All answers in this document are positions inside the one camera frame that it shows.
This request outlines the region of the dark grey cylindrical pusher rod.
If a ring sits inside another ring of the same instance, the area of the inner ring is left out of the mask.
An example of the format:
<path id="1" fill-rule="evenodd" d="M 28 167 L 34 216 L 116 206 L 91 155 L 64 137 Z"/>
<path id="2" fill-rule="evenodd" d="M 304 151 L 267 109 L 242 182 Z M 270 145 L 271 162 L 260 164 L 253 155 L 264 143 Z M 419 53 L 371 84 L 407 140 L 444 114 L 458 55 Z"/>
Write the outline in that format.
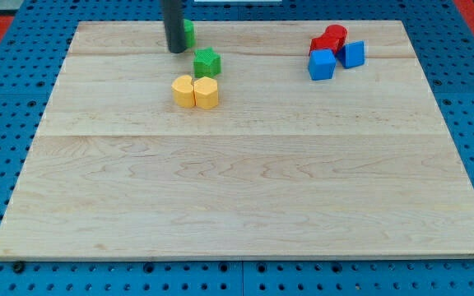
<path id="1" fill-rule="evenodd" d="M 161 0 L 160 5 L 168 50 L 182 53 L 187 49 L 182 3 L 180 0 Z"/>

